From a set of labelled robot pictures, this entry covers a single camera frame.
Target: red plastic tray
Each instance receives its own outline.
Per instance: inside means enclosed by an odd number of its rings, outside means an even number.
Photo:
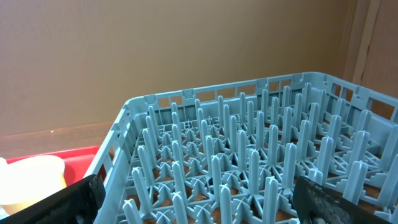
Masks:
[[[91,162],[93,162],[95,154],[98,152],[99,146],[83,147],[79,149],[70,149],[58,152],[48,152],[37,155],[21,156],[7,159],[7,163],[11,164],[13,162],[19,161],[21,159],[26,159],[32,156],[42,156],[42,155],[53,155],[65,161],[65,182],[67,186],[81,180]]]

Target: light blue plastic rack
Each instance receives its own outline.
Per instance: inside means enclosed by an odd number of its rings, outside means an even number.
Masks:
[[[247,85],[254,94],[238,95]],[[226,88],[233,97],[218,95]],[[214,100],[197,99],[208,91]],[[172,102],[178,96],[181,105]],[[161,108],[162,98],[171,106]],[[373,114],[374,100],[393,106],[392,117]],[[376,215],[398,223],[397,110],[395,98],[317,72],[130,99],[86,173],[107,173],[95,223],[213,223],[216,208],[222,223],[275,223],[278,210],[297,216],[292,191],[300,175],[353,203],[377,205]],[[364,184],[379,189],[378,198]],[[162,206],[166,200],[172,205]]]

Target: beige wall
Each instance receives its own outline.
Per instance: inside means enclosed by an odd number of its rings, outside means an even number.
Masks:
[[[0,135],[113,120],[133,96],[339,76],[348,2],[3,0]]]

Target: black object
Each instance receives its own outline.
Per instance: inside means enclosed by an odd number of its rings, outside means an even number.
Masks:
[[[305,177],[297,179],[293,205],[301,224],[389,223]]]
[[[1,220],[0,224],[89,224],[94,222],[104,199],[102,178],[90,175]]]

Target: red tray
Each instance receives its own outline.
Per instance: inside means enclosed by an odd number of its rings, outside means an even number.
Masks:
[[[21,159],[26,159],[32,156],[42,156],[42,155],[53,155],[65,161],[65,182],[67,186],[81,180],[91,162],[93,162],[95,154],[98,152],[99,146],[83,147],[79,149],[70,149],[58,152],[48,152],[37,155],[21,156],[7,159],[7,163],[11,164],[13,162],[19,161]]]

